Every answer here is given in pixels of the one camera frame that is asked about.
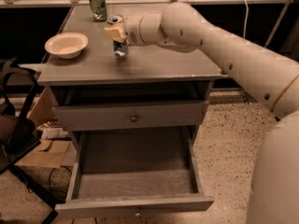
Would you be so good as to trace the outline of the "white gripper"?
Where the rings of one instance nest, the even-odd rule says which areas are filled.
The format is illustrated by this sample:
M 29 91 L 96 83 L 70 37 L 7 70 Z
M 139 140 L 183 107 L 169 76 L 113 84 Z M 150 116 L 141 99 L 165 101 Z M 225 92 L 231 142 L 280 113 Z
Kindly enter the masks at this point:
M 165 41 L 161 17 L 161 13 L 134 14 L 125 18 L 124 29 L 122 26 L 108 26 L 105 33 L 119 43 L 127 37 L 132 46 L 161 45 Z

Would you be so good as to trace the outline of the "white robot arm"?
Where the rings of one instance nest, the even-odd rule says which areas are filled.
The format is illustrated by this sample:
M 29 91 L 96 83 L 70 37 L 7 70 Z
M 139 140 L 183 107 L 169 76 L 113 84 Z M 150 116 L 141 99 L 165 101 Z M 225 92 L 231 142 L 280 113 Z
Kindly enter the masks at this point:
M 199 49 L 279 118 L 263 139 L 247 224 L 299 224 L 299 63 L 208 22 L 185 3 L 107 20 L 109 38 L 132 46 Z

